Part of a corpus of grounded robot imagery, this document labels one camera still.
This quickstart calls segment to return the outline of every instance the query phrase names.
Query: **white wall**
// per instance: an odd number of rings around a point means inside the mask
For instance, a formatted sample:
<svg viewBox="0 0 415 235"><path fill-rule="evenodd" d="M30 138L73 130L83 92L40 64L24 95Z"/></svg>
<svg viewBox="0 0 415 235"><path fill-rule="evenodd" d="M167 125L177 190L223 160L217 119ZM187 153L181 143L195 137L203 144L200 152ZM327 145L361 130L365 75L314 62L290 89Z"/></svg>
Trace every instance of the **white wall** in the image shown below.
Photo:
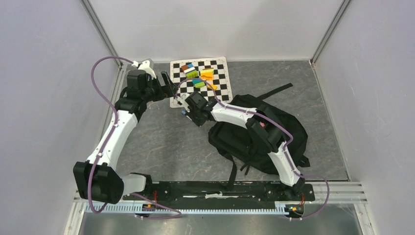
<svg viewBox="0 0 415 235"><path fill-rule="evenodd" d="M317 75L380 235L414 234L415 1L353 1Z"/></svg>
<svg viewBox="0 0 415 235"><path fill-rule="evenodd" d="M1 1L0 32L0 234L62 234L73 165L102 131L89 74L108 53L77 0ZM115 76L98 67L105 94Z"/></svg>
<svg viewBox="0 0 415 235"><path fill-rule="evenodd" d="M342 0L91 0L119 55L309 59Z"/></svg>

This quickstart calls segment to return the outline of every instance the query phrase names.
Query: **gray tabletop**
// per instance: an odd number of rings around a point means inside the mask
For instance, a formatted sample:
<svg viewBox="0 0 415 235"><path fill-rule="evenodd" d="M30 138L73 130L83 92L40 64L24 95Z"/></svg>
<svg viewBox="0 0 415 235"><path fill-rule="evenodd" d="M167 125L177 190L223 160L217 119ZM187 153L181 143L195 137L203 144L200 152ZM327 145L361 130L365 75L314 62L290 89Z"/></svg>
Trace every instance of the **gray tabletop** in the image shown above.
<svg viewBox="0 0 415 235"><path fill-rule="evenodd" d="M267 99L295 115L308 133L305 156L311 167L304 174L319 174L329 180L346 180L333 127L313 71L307 61L228 62L232 93L266 93L292 83L294 86ZM156 73L170 71L169 64L155 64ZM214 122L197 127L169 107L169 100L149 103L137 127L131 132L118 160L117 172L150 174L154 181L226 181L232 163L208 142ZM243 163L236 160L238 167ZM251 167L248 175L238 171L237 180L277 180L278 176Z"/></svg>

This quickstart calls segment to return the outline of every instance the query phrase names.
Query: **black backpack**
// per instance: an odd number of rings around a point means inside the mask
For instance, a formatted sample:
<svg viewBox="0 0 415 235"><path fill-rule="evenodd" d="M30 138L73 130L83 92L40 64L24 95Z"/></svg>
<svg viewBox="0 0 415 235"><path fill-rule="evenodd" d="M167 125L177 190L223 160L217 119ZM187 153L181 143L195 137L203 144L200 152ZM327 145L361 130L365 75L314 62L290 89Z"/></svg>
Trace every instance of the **black backpack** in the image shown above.
<svg viewBox="0 0 415 235"><path fill-rule="evenodd" d="M282 126L294 137L293 142L288 145L288 151L291 154L294 164L296 166L309 167L310 162L308 158L304 156L308 139L304 127L293 115L262 101L263 99L292 86L293 85L289 83L258 97L254 97L250 94L236 95L231 104L245 108L259 108L260 105L269 107L274 115L281 121ZM268 154L260 153L260 151L258 151L258 148L253 143L247 129L243 127L227 122L218 122L209 130L209 143L216 147L222 156L233 162L232 172L227 186L228 189L232 188L237 171L232 156L237 157L245 163L240 169L242 171L245 167L247 168L245 175L248 174L250 166L267 174L278 175L278 171L271 158Z"/></svg>

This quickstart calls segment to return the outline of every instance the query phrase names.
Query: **black and white checkered board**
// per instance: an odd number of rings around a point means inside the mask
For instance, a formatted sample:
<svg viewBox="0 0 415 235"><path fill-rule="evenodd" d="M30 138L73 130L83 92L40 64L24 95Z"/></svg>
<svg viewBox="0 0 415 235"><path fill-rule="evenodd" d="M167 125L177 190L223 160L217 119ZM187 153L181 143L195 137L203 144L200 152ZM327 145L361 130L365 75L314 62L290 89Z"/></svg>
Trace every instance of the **black and white checkered board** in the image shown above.
<svg viewBox="0 0 415 235"><path fill-rule="evenodd" d="M186 79L185 73L182 71L181 67L183 65L193 64L197 71L201 71L207 68L214 68L213 80L208 81L216 85L216 95L218 98L226 103L232 101L232 91L231 83L229 82L228 74L228 65L226 63L225 57L218 58L206 58L206 59L193 59L193 60L179 60L170 62L170 78L172 79L175 85L178 85L181 81ZM207 86L204 86L200 89L195 88L192 81L184 82L179 87L179 94L183 93L193 93L198 91L206 100L214 98L213 91L208 89ZM182 105L178 104L174 98L170 98L170 107L171 108L180 108Z"/></svg>

